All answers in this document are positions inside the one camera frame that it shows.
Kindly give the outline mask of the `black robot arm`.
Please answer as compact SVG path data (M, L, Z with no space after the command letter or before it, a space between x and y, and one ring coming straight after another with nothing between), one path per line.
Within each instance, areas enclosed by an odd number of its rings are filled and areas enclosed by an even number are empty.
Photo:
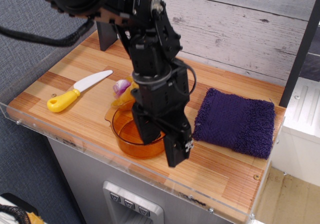
M177 59L180 35L170 24L163 0L46 0L60 13L114 27L133 65L132 114L145 144L164 133L170 167L190 156L191 125L185 116L190 100L188 70Z

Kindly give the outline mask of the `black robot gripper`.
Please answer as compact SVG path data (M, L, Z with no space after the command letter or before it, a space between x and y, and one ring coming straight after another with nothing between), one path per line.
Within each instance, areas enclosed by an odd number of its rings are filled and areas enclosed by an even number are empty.
M162 76L138 76L139 88L131 91L135 98L132 116L144 145L164 138L168 166L176 167L190 157L194 140L185 115L190 101L189 65L170 65Z

